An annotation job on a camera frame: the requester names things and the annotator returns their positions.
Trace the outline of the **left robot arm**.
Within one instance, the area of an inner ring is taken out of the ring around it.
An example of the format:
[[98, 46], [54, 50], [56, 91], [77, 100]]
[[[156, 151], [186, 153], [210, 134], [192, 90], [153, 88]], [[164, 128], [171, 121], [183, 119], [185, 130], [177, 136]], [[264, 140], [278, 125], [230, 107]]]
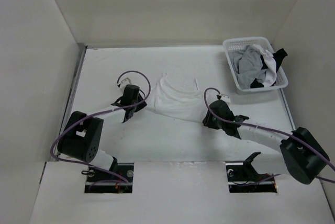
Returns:
[[122, 96], [106, 108], [108, 113], [87, 118], [83, 112], [73, 112], [65, 127], [70, 130], [58, 141], [57, 151], [99, 168], [105, 181], [113, 181], [117, 177], [117, 159], [99, 148], [104, 122], [111, 125], [125, 123], [146, 105], [140, 87], [127, 84]]

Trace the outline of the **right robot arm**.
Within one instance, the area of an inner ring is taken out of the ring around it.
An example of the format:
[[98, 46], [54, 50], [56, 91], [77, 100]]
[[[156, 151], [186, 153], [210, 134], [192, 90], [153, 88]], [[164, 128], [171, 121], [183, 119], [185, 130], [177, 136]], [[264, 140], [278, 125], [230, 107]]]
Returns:
[[223, 100], [205, 102], [205, 105], [205, 127], [220, 129], [228, 136], [253, 141], [279, 152], [283, 159], [278, 166], [281, 173], [291, 175], [302, 184], [310, 184], [327, 165], [334, 168], [324, 149], [303, 127], [287, 133], [253, 124], [247, 116], [234, 115]]

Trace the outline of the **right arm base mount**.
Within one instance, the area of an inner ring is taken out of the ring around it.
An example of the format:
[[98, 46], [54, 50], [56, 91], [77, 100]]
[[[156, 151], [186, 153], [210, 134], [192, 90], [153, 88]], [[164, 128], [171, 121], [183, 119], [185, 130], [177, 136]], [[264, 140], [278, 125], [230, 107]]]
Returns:
[[252, 166], [261, 152], [254, 152], [245, 160], [226, 162], [228, 190], [230, 193], [277, 193], [275, 176], [258, 173]]

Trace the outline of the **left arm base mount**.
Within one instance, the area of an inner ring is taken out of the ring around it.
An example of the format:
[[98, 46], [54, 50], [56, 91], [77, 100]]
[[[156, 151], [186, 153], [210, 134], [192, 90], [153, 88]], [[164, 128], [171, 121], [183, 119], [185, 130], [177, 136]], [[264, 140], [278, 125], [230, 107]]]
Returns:
[[131, 194], [134, 179], [134, 163], [118, 163], [114, 173], [125, 178], [89, 167], [81, 172], [86, 176], [84, 193], [86, 194]]

